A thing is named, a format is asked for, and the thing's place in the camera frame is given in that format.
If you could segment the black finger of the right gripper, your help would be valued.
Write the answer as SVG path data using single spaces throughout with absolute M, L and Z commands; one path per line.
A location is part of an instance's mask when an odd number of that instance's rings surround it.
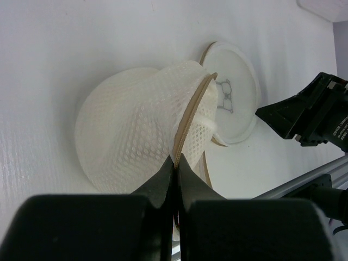
M 309 95 L 299 93 L 280 102 L 258 108 L 256 116 L 282 139 L 303 136 L 308 128 Z

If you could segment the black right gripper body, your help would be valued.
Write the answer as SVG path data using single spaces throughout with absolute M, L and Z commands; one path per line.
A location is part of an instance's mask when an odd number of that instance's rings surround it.
M 293 97 L 282 101 L 282 138 L 301 146 L 331 142 L 347 149 L 347 81 L 320 72 Z

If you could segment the beige trimmed round laundry bag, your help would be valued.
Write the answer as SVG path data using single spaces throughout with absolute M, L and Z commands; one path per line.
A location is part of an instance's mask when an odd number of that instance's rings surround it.
M 256 122 L 260 86 L 235 46 L 213 42 L 200 61 L 164 69 L 137 67 L 100 83 L 82 104 L 74 142 L 80 165 L 104 193 L 127 194 L 185 156 L 206 184 L 206 149 L 247 139 Z

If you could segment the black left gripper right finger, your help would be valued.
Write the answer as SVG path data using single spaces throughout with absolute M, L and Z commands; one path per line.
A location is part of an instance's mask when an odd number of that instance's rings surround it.
M 347 223 L 347 190 L 323 175 L 274 199 L 228 200 L 178 164 L 182 260 L 343 260 L 328 219 Z

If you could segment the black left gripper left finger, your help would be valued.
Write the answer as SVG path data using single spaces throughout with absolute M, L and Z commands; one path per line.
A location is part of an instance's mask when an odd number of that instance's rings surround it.
M 1 260 L 170 260 L 174 166 L 136 191 L 36 195 L 18 209 Z

